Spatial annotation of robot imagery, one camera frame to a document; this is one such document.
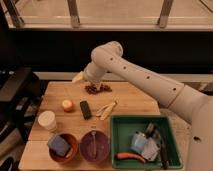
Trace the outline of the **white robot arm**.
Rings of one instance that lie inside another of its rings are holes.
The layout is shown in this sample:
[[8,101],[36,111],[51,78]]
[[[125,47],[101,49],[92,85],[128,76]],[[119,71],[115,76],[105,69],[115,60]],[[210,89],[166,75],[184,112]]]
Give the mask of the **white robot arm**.
[[91,52],[91,62],[73,82],[85,80],[99,87],[109,71],[133,84],[191,125],[185,171],[213,171],[213,96],[132,64],[122,55],[117,41],[97,46]]

